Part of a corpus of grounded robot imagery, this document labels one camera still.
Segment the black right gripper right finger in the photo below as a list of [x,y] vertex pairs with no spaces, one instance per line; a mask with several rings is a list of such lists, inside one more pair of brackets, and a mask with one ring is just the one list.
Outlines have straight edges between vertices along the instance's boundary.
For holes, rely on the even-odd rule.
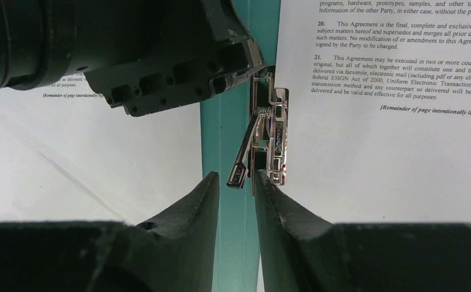
[[471,291],[471,224],[330,223],[253,176],[266,291]]

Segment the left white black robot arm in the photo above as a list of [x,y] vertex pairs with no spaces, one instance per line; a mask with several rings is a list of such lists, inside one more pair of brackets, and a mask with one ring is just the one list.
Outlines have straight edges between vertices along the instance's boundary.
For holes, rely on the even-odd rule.
[[246,82],[263,54],[231,1],[0,1],[0,89],[82,73],[133,117]]

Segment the printed white paper sheet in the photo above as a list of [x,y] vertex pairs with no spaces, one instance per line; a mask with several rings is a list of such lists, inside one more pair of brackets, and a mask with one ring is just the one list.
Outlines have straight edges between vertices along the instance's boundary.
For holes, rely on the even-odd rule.
[[83,74],[0,90],[0,221],[136,224],[201,179],[197,104],[131,117]]

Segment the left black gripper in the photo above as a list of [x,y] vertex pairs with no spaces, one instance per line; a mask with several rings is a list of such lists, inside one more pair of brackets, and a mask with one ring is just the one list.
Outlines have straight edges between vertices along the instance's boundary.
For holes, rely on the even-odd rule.
[[111,108],[140,117],[246,82],[261,49],[231,1],[106,1],[102,37],[119,56],[85,74]]

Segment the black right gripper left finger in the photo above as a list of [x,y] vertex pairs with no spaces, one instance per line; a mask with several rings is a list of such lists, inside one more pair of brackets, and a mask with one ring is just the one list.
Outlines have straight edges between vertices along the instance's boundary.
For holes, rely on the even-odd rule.
[[219,175],[137,224],[0,223],[0,291],[210,291]]

